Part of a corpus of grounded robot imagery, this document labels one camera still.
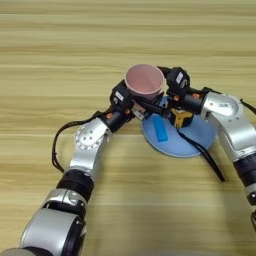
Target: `blue plate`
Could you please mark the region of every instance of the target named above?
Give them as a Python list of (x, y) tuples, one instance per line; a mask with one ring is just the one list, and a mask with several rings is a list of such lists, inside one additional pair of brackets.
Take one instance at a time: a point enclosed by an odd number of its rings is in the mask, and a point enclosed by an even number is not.
[[(161, 103), (165, 103), (166, 98), (163, 98)], [(156, 123), (154, 124), (154, 118), (161, 118), (162, 124), (158, 126), (158, 129), (164, 125), (163, 133), (167, 135), (166, 141), (159, 142), (156, 131)], [(175, 157), (193, 157), (200, 154), (200, 152), (189, 144), (186, 140), (182, 139), (176, 131), (176, 128), (170, 123), (168, 119), (164, 119), (156, 114), (152, 114), (148, 119), (143, 120), (142, 130), (147, 141), (158, 151)], [(180, 131), (184, 133), (190, 139), (203, 145), (205, 148), (209, 148), (216, 137), (214, 128), (200, 116), (194, 116), (190, 126), (181, 128)]]

